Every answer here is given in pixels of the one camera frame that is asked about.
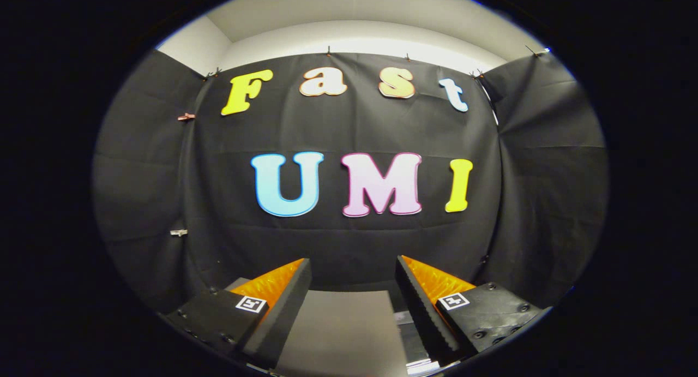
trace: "screw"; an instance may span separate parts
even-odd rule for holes
[[[225,343],[233,344],[232,338],[222,332],[220,332],[220,339],[222,339]]]

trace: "wrinkled fabric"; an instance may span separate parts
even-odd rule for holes
[[[556,303],[593,255],[609,169],[583,88],[549,53],[479,79],[499,120],[502,206],[476,283],[496,281],[538,307]]]

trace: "orange gripper pad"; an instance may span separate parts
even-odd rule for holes
[[[434,306],[436,306],[436,301],[441,297],[472,290],[476,287],[463,279],[437,270],[437,268],[426,265],[423,262],[419,262],[404,255],[402,258],[407,263],[412,274],[414,274],[419,285],[422,286],[422,290],[424,290],[426,296],[429,298],[429,302]]]
[[[262,317],[262,320],[260,320],[260,322],[262,322],[267,317],[267,314],[269,314],[269,311],[272,310],[276,301],[279,300],[279,297],[281,297],[281,293],[286,290],[286,286],[303,260],[305,259],[301,258],[269,271],[239,287],[233,288],[230,292],[267,301],[267,303],[269,303],[269,310],[267,310],[267,313]]]

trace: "light blue letter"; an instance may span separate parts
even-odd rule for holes
[[[468,111],[468,104],[463,103],[461,97],[458,96],[459,93],[463,93],[461,87],[457,86],[451,79],[439,80],[438,83],[446,88],[446,96],[448,96],[448,101],[451,101],[453,108],[462,112]]]
[[[319,152],[299,152],[293,161],[301,166],[301,195],[296,200],[287,200],[281,196],[280,168],[286,158],[276,153],[259,155],[252,158],[255,168],[255,185],[257,202],[263,210],[274,216],[301,216],[315,208],[320,195],[317,179],[317,166],[324,160]]]

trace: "hook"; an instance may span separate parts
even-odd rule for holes
[[[526,46],[526,44],[524,44],[523,46],[526,47],[533,54],[534,57],[538,58],[538,54],[534,53],[530,47]]]

